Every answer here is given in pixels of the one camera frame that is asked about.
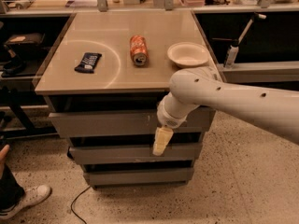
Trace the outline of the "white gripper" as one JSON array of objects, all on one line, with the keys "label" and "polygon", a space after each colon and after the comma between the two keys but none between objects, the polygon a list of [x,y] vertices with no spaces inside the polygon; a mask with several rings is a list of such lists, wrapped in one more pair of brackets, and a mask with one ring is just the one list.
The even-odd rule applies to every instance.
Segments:
[{"label": "white gripper", "polygon": [[165,102],[161,101],[157,107],[157,119],[163,127],[158,127],[155,132],[154,144],[152,154],[155,156],[161,156],[169,144],[173,130],[178,128],[187,117],[174,118],[167,113],[165,109]]}]

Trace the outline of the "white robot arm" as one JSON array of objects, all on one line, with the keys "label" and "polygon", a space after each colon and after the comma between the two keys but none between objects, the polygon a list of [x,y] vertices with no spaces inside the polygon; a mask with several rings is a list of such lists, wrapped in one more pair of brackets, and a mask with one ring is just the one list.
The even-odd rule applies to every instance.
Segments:
[{"label": "white robot arm", "polygon": [[188,115],[211,107],[299,144],[299,92],[225,83],[210,67],[180,69],[157,107],[153,154],[161,156]]}]

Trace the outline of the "bystander hand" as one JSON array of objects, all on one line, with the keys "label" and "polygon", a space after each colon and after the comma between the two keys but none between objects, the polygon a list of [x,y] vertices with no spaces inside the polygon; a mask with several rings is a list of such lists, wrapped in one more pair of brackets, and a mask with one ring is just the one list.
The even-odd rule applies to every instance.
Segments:
[{"label": "bystander hand", "polygon": [[4,145],[4,147],[0,150],[0,172],[2,172],[5,168],[6,155],[9,152],[9,145]]}]

